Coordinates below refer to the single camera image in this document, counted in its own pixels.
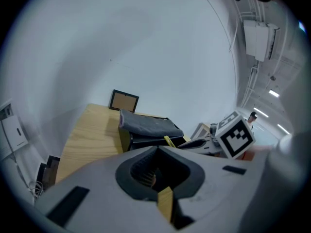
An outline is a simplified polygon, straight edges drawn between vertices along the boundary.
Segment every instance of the ceiling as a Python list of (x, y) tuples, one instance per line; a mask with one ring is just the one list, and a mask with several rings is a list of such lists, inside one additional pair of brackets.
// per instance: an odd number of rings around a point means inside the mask
[[(249, 12), (250, 0), (241, 0), (237, 2), (240, 13)], [(287, 86), (293, 81), (296, 75), (301, 70), (307, 59), (307, 37), (305, 33), (299, 28), (299, 22), (291, 14), (289, 10), (275, 2), (264, 3), (259, 2), (260, 13), (265, 17), (265, 22), (273, 23), (280, 28), (278, 40), (276, 40), (276, 51), (272, 55), (272, 59), (265, 59), (260, 63), (258, 79), (245, 108), (252, 111), (254, 107), (260, 109), (269, 118), (263, 117), (267, 123), (272, 126), (277, 124), (282, 125), (290, 133), (293, 132), (293, 127), (289, 122), (280, 100), (269, 93), (270, 89), (282, 95)], [(243, 19), (252, 20), (251, 17), (244, 17)], [(278, 68), (276, 69), (278, 59), (281, 55)], [(242, 98), (246, 91), (248, 77), (250, 76), (251, 67), (256, 63), (255, 58), (247, 56), (247, 69), (245, 70), (247, 78), (241, 84), (239, 91), (239, 103), (241, 105)], [(275, 81), (270, 79), (271, 76), (276, 78)]]

